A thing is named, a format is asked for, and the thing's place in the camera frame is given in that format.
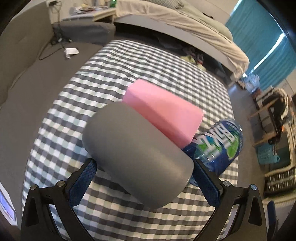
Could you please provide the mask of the blue labelled water bottle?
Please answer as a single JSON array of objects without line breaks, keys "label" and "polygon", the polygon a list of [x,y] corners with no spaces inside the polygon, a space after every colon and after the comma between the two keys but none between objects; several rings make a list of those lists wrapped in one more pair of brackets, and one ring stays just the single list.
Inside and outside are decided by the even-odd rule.
[{"label": "blue labelled water bottle", "polygon": [[221,119],[196,135],[183,149],[192,160],[200,159],[209,171],[220,176],[240,154],[243,131],[233,119]]}]

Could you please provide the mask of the white bedside table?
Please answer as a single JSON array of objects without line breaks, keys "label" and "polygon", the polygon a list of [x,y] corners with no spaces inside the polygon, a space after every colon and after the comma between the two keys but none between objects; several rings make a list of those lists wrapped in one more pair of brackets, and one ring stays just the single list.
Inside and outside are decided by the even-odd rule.
[{"label": "white bedside table", "polygon": [[62,21],[91,19],[93,22],[97,22],[97,21],[109,18],[111,24],[113,24],[115,14],[116,14],[116,8],[99,9],[95,11],[87,11],[84,13],[75,13],[66,18],[63,18]]}]

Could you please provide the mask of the teal curtain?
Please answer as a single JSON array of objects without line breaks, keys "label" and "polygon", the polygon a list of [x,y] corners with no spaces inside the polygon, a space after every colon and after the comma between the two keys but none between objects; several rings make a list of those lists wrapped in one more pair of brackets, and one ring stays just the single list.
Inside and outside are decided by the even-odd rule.
[{"label": "teal curtain", "polygon": [[240,1],[226,27],[247,55],[243,72],[259,76],[259,87],[276,87],[295,69],[295,51],[271,14],[258,1]]}]

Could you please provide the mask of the crumpled white tissue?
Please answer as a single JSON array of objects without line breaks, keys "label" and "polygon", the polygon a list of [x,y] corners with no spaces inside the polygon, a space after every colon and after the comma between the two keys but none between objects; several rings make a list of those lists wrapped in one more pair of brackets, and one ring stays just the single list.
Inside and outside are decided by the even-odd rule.
[{"label": "crumpled white tissue", "polygon": [[71,56],[79,54],[79,50],[77,48],[65,48],[64,50],[65,57],[70,59]]}]

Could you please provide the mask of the pink faceted cup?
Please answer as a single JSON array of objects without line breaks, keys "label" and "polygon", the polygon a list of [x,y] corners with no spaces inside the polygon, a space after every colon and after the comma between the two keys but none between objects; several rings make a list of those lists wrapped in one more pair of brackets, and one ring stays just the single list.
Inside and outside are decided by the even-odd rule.
[{"label": "pink faceted cup", "polygon": [[136,80],[127,88],[122,101],[140,113],[180,149],[192,141],[204,117],[199,107],[142,79]]}]

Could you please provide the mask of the wooden chair with clothes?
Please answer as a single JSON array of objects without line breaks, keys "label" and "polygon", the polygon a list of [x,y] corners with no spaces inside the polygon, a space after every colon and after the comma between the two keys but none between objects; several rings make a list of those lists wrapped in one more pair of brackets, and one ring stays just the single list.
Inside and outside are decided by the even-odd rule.
[{"label": "wooden chair with clothes", "polygon": [[271,123],[273,124],[273,132],[267,133],[261,140],[253,144],[254,147],[269,143],[276,144],[280,141],[281,134],[284,132],[285,123],[288,121],[288,113],[292,104],[292,97],[288,95],[282,88],[275,88],[273,93],[262,102],[262,107],[247,117],[249,121],[251,118],[259,115],[263,111],[268,111]]}]

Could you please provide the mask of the grey plastic cup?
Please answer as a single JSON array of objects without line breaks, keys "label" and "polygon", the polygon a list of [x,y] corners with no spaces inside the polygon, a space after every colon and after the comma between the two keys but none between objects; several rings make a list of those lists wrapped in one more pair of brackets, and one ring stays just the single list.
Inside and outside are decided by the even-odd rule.
[{"label": "grey plastic cup", "polygon": [[123,102],[112,102],[93,114],[82,143],[116,183],[151,209],[171,203],[193,173],[193,161]]}]

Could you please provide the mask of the green can on nightstand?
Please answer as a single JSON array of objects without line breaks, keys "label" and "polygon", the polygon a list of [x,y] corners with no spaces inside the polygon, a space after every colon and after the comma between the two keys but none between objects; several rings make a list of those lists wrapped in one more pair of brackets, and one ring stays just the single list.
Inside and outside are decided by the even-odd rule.
[{"label": "green can on nightstand", "polygon": [[115,8],[116,7],[116,2],[117,2],[117,0],[111,0],[110,1],[110,7]]}]

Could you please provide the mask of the teal laundry basket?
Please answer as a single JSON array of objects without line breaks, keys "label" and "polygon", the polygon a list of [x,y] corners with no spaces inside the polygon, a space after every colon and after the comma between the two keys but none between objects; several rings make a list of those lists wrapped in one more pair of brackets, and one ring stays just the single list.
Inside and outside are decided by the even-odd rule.
[{"label": "teal laundry basket", "polygon": [[256,152],[259,165],[275,164],[280,161],[280,157],[276,153],[275,145],[265,143],[260,145]]}]

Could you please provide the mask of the grey checkered tablecloth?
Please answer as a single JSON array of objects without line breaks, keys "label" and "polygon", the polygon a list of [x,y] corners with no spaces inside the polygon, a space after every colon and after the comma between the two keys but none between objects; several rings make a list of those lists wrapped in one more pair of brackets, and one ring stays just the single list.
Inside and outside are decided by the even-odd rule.
[{"label": "grey checkered tablecloth", "polygon": [[[49,107],[28,158],[23,200],[32,185],[53,186],[82,166],[87,158],[82,131],[89,117],[106,104],[120,101],[137,79],[202,109],[199,131],[234,117],[226,88],[210,74],[158,48],[112,41],[75,73]],[[193,240],[213,210],[193,185],[165,207],[149,210],[101,168],[74,207],[95,240]]]}]

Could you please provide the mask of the grey sofa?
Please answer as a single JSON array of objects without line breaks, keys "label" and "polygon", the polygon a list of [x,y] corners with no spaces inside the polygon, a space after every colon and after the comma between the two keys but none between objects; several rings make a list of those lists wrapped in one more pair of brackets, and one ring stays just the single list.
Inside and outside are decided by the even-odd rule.
[{"label": "grey sofa", "polygon": [[[14,17],[1,34],[1,184],[15,225],[21,224],[25,167],[44,116],[114,34],[114,25],[91,19],[51,23],[45,2]],[[67,59],[65,48],[80,53]]]}]

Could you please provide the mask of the bed with beige sheet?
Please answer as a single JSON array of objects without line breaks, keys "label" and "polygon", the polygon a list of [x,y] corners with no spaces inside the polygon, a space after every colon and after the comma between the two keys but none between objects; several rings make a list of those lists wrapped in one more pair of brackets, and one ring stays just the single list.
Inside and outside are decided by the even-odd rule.
[{"label": "bed with beige sheet", "polygon": [[115,21],[188,43],[230,70],[234,80],[242,77],[249,66],[247,55],[233,42],[228,28],[187,1],[181,2],[181,9],[170,9],[150,1],[117,1]]}]

